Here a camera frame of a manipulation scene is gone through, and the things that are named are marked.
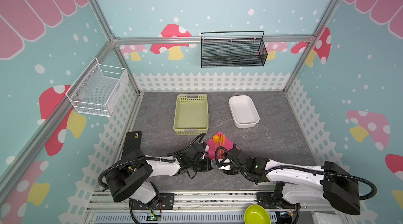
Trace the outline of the green perforated plastic basket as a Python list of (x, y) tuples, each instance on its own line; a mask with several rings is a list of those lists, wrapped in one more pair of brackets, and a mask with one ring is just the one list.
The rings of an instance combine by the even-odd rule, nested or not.
[(176, 98), (173, 130), (177, 135), (199, 135), (208, 132), (207, 94), (179, 94)]

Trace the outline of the orange spoon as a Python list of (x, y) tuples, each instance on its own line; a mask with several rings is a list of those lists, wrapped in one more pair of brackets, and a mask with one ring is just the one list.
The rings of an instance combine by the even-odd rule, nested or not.
[(215, 143), (215, 149), (221, 146), (221, 136), (216, 134), (213, 136), (213, 141)]

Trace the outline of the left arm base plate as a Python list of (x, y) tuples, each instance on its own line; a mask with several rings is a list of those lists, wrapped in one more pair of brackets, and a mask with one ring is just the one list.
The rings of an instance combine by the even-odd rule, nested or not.
[(139, 200), (130, 199), (129, 206), (132, 210), (172, 210), (174, 205), (174, 197), (174, 193), (160, 193), (146, 204)]

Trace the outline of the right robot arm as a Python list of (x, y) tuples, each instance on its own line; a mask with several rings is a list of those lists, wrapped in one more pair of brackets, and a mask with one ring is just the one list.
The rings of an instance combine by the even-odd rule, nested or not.
[(361, 213), (360, 202), (377, 194), (374, 183), (353, 176), (329, 161), (322, 166), (285, 164), (251, 158), (234, 145), (230, 150), (217, 147), (215, 162), (227, 175), (240, 174), (256, 185), (275, 183), (271, 198), (277, 207), (312, 202), (327, 204), (345, 214), (358, 216)]

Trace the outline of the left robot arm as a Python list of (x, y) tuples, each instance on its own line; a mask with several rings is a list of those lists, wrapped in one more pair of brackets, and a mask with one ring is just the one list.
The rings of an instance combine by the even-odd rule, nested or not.
[(97, 182), (111, 193), (118, 203), (129, 200), (130, 215), (134, 223), (139, 221), (133, 213), (133, 203), (140, 202), (154, 215), (155, 208), (162, 208), (162, 196), (150, 177), (187, 174), (193, 179), (198, 173), (212, 170), (208, 157), (208, 145), (203, 141), (206, 133), (198, 135), (190, 144), (167, 157), (145, 155), (135, 149), (101, 172)]

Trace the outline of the orange chopstick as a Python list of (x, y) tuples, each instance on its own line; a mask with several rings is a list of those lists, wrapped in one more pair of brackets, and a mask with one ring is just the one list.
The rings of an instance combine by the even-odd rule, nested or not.
[[(223, 134), (219, 136), (219, 146), (223, 147)], [(221, 156), (223, 154), (222, 149), (219, 150), (219, 155)]]
[(226, 143), (226, 135), (223, 134), (222, 135), (222, 144), (221, 144), (221, 146), (224, 147), (224, 148), (225, 148), (225, 143)]

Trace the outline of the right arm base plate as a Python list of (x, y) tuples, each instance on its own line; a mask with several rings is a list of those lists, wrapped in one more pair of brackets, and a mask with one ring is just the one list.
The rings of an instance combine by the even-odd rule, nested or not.
[(257, 203), (264, 209), (300, 209), (300, 204), (291, 204), (286, 201), (282, 193), (257, 193)]

